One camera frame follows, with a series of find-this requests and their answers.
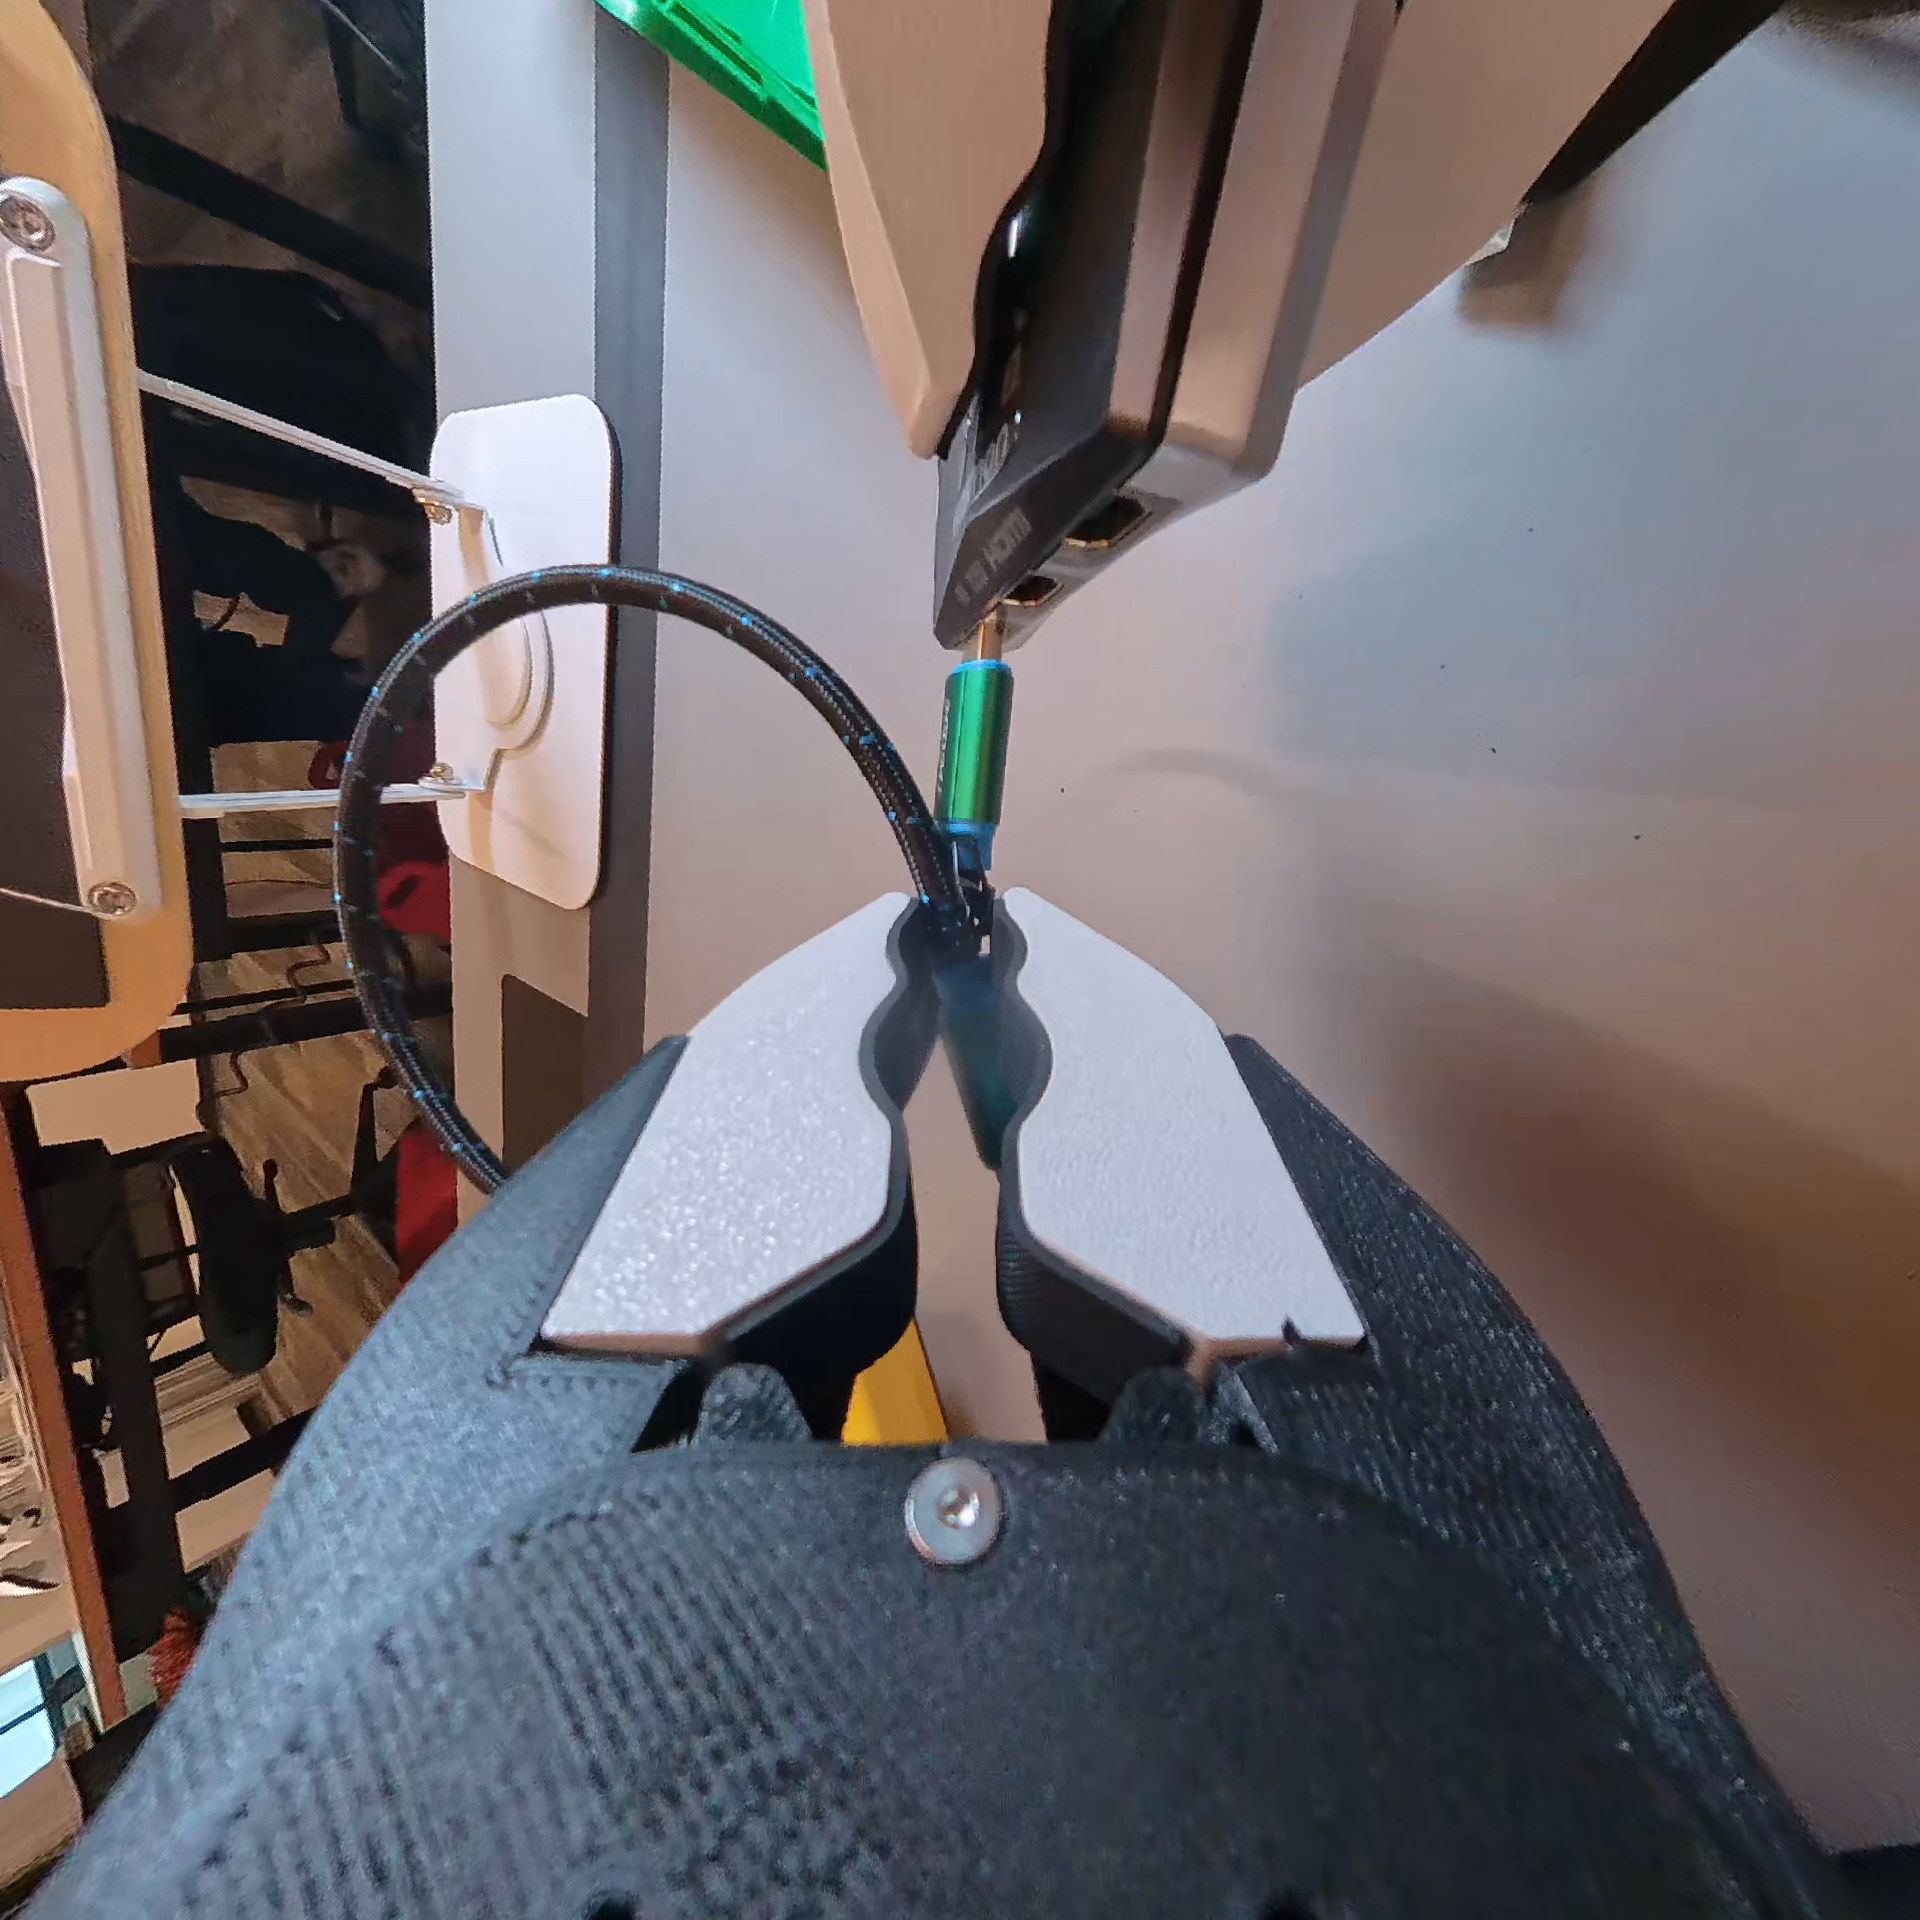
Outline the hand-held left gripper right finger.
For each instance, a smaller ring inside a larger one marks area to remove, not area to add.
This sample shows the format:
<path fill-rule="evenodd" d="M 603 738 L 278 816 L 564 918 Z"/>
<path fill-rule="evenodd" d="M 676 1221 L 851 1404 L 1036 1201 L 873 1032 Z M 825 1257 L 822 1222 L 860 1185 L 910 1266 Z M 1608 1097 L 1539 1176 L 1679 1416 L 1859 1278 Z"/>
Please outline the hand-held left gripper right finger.
<path fill-rule="evenodd" d="M 1000 908 L 1007 1003 L 1041 1041 L 1000 1171 L 1043 1289 L 1036 1310 L 1003 1307 L 1008 1328 L 1043 1355 L 1044 1321 L 1087 1305 L 1096 1366 L 1127 1348 L 1186 1366 L 1361 1348 L 1361 1310 L 1212 1014 L 1047 898 Z"/>

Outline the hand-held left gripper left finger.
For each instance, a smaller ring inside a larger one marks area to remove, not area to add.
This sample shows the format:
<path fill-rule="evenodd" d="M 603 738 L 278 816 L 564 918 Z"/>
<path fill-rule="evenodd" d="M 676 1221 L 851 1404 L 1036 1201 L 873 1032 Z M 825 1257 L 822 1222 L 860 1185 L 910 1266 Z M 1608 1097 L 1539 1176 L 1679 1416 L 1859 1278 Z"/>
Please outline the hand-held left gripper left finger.
<path fill-rule="evenodd" d="M 713 1358 L 886 1244 L 905 1213 L 915 910 L 873 898 L 682 1037 L 551 1302 L 551 1346 Z"/>

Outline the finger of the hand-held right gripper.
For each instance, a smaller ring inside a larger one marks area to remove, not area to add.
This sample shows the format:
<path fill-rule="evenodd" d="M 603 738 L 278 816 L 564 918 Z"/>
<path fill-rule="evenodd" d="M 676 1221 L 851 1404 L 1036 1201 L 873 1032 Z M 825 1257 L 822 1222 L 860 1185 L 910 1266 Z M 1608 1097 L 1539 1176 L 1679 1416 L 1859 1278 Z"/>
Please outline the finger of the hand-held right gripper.
<path fill-rule="evenodd" d="M 1406 3 L 1386 49 L 1304 382 L 1468 265 L 1666 3 Z"/>
<path fill-rule="evenodd" d="M 915 457 L 977 362 L 991 240 L 1041 160 L 1052 3 L 808 3 L 808 56 L 852 296 Z"/>

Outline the yellow plastic bin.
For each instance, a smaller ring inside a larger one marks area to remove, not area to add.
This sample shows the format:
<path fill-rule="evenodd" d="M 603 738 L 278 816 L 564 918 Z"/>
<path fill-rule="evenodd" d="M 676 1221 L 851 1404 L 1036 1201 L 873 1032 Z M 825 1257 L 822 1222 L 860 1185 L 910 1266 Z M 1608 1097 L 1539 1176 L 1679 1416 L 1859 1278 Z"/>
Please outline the yellow plastic bin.
<path fill-rule="evenodd" d="M 849 1446 L 927 1449 L 952 1437 L 943 1397 L 918 1323 L 852 1381 L 841 1443 Z"/>

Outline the grey hdmi hub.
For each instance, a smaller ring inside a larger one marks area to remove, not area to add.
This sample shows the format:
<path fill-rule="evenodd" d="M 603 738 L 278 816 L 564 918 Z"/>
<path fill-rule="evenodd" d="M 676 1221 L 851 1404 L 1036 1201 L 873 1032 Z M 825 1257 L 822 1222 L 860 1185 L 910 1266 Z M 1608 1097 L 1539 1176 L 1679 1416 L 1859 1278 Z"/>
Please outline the grey hdmi hub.
<path fill-rule="evenodd" d="M 1278 459 L 1401 6 L 1054 4 L 1041 155 L 977 277 L 934 636 L 1022 645 Z"/>

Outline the braided hdmi cable green plugs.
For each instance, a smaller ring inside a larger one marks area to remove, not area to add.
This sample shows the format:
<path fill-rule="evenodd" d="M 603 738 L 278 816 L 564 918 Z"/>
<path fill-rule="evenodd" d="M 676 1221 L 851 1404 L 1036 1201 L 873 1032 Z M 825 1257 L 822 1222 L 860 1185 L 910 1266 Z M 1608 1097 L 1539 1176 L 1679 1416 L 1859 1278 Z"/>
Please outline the braided hdmi cable green plugs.
<path fill-rule="evenodd" d="M 992 849 L 1016 699 L 1007 661 L 975 657 L 948 672 L 940 772 L 928 800 L 852 685 L 806 640 L 729 592 L 616 564 L 537 568 L 470 592 L 401 646 L 359 714 L 336 786 L 332 898 L 353 993 L 386 1067 L 447 1163 L 483 1196 L 503 1186 L 508 1171 L 416 1037 L 377 904 L 380 814 L 393 785 L 401 726 L 426 707 L 438 676 L 511 624 L 571 609 L 674 617 L 769 665 L 828 722 L 872 788 L 944 954 L 977 955 L 992 925 Z"/>

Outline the green plastic bin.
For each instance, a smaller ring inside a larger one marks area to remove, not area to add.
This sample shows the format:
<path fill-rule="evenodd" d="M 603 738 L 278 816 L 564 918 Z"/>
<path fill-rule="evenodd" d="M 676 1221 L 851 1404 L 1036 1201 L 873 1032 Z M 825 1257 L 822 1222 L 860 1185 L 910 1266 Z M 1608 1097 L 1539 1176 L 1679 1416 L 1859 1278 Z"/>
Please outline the green plastic bin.
<path fill-rule="evenodd" d="M 803 3 L 599 3 L 599 9 L 825 170 Z"/>

